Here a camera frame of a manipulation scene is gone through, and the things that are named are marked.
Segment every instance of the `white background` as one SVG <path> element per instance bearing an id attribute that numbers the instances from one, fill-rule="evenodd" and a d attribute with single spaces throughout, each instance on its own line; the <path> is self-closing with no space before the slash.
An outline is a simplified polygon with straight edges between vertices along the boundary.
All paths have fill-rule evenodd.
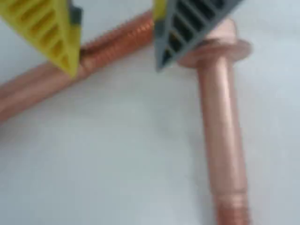
<path id="1" fill-rule="evenodd" d="M 83 40 L 151 0 L 78 0 Z M 254 225 L 299 223 L 300 3 L 245 0 L 236 65 Z M 0 81 L 45 59 L 0 23 Z M 195 72 L 153 47 L 0 126 L 1 225 L 212 225 Z"/>

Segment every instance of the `white table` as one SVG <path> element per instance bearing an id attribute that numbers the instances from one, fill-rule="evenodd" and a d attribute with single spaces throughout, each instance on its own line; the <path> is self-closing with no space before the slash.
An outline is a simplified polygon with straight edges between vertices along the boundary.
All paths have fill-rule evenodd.
<path id="1" fill-rule="evenodd" d="M 88 40 L 151 0 L 78 0 Z M 254 225 L 299 223 L 300 3 L 235 11 L 255 52 L 236 66 Z M 0 24 L 0 81 L 44 58 Z M 195 72 L 157 75 L 153 47 L 0 126 L 1 225 L 212 225 Z"/>

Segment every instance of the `yellow plastic tool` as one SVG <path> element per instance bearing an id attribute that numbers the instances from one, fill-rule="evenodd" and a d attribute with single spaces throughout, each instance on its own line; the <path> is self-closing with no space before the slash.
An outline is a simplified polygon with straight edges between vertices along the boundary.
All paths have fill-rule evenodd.
<path id="1" fill-rule="evenodd" d="M 166 14 L 167 0 L 153 0 L 153 20 L 163 20 Z"/>
<path id="2" fill-rule="evenodd" d="M 0 15 L 52 63 L 74 77 L 82 10 L 69 0 L 0 0 Z"/>

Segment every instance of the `threaded section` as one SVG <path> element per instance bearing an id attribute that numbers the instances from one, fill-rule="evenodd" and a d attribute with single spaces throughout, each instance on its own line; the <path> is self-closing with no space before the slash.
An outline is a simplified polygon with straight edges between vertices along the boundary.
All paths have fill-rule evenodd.
<path id="1" fill-rule="evenodd" d="M 136 16 L 132 20 L 129 20 L 117 26 L 115 29 L 106 32 L 100 37 L 84 44 L 82 46 L 82 50 L 93 51 L 95 48 L 104 46 L 109 42 L 114 41 L 115 39 L 120 38 L 123 35 L 126 35 L 132 30 L 135 30 L 140 24 L 146 23 L 148 20 L 152 20 L 152 12 L 150 10 Z"/>
<path id="2" fill-rule="evenodd" d="M 150 18 L 106 48 L 88 54 L 82 60 L 82 65 L 87 74 L 93 73 L 97 69 L 150 44 L 153 39 L 152 30 L 153 20 Z"/>
<path id="3" fill-rule="evenodd" d="M 248 206 L 227 208 L 219 205 L 217 208 L 218 225 L 250 225 Z"/>
<path id="4" fill-rule="evenodd" d="M 215 196 L 218 225 L 250 225 L 247 193 Z"/>

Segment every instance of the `copper rod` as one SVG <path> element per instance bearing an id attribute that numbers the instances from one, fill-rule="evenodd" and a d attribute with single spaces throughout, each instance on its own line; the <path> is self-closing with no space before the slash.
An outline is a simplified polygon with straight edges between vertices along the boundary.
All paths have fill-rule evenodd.
<path id="1" fill-rule="evenodd" d="M 233 63 L 250 53 L 226 20 L 180 64 L 197 68 L 210 189 L 218 225 L 249 225 L 248 191 Z"/>
<path id="2" fill-rule="evenodd" d="M 152 42 L 153 21 L 150 12 L 131 20 L 128 27 L 96 38 L 82 48 L 75 79 L 46 62 L 0 86 L 0 121 L 5 121 L 55 93 L 89 77 L 103 68 Z"/>

